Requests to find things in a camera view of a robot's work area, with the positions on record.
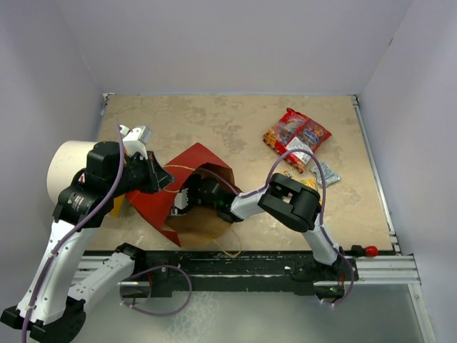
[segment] chip bag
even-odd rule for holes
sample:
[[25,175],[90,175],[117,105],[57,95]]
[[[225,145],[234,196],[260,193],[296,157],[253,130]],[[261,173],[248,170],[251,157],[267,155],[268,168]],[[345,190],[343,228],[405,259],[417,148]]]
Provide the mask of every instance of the chip bag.
[[[313,119],[293,109],[287,109],[279,122],[264,134],[263,141],[278,154],[292,149],[315,152],[330,136],[331,133]],[[286,160],[303,173],[310,156],[303,152],[294,152],[288,155]]]

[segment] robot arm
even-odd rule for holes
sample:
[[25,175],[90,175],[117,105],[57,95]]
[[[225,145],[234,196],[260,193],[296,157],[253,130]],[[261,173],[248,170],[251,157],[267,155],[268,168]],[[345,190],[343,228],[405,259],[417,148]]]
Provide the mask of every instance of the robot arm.
[[317,262],[338,269],[339,245],[320,222],[319,199],[317,191],[282,174],[274,174],[267,187],[237,195],[226,191],[213,177],[194,174],[178,193],[172,214],[185,214],[199,205],[213,208],[226,222],[241,222],[267,212],[289,229],[302,233]]
[[[121,130],[125,134],[123,143],[127,155],[112,197],[55,252],[56,245],[102,202],[114,183],[119,167],[119,144],[104,141],[95,144],[88,153],[84,181],[79,181],[81,175],[75,175],[71,185],[60,193],[53,213],[49,243],[34,280],[17,307],[6,309],[1,316],[3,323],[21,329],[27,312],[32,309],[27,329],[31,331],[31,338],[39,342],[70,342],[95,303],[132,274],[136,256],[116,252],[96,273],[70,288],[82,254],[104,216],[114,207],[114,197],[133,190],[159,192],[174,181],[156,161],[154,154],[146,150],[145,144],[151,136],[147,127],[138,126],[129,130],[123,126]],[[40,287],[31,308],[29,304],[36,285]]]

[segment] white cylinder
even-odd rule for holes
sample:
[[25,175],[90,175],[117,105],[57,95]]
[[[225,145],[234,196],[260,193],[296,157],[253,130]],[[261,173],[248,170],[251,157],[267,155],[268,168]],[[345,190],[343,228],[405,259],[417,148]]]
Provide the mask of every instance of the white cylinder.
[[67,188],[75,174],[86,168],[87,153],[94,141],[67,141],[56,151],[48,169],[46,184],[52,202],[57,204],[60,192]]

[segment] beige countertop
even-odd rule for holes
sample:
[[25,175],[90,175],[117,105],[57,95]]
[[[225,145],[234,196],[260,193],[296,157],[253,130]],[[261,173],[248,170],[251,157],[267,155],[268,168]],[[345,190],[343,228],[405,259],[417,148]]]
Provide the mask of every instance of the beige countertop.
[[[200,142],[232,167],[236,185],[245,192],[261,186],[278,155],[262,142],[291,107],[326,127],[333,136],[316,152],[340,176],[328,188],[325,220],[333,238],[345,249],[352,244],[392,249],[361,129],[349,96],[119,96],[109,99],[100,140],[116,140],[114,123],[147,125],[153,131],[148,150],[162,165]],[[307,165],[310,169],[314,163]],[[281,162],[277,171],[289,170]],[[233,225],[243,250],[309,249],[301,234],[259,214]],[[180,249],[145,222],[135,209],[124,218],[107,217],[89,249],[112,250],[128,242],[142,249]],[[238,250],[233,232],[218,239],[224,249]],[[199,249],[219,250],[213,242]]]

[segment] white wall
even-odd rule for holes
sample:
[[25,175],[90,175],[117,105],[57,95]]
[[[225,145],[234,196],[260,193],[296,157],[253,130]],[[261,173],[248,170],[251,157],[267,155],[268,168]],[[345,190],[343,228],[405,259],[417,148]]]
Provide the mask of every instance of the white wall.
[[[68,139],[93,139],[103,104],[53,0],[0,1],[0,311],[25,294],[50,232],[46,173]],[[0,324],[2,342],[19,332]]]
[[455,342],[457,1],[413,2],[361,111],[402,251],[416,256],[441,342]]
[[103,91],[357,94],[411,0],[57,0]]

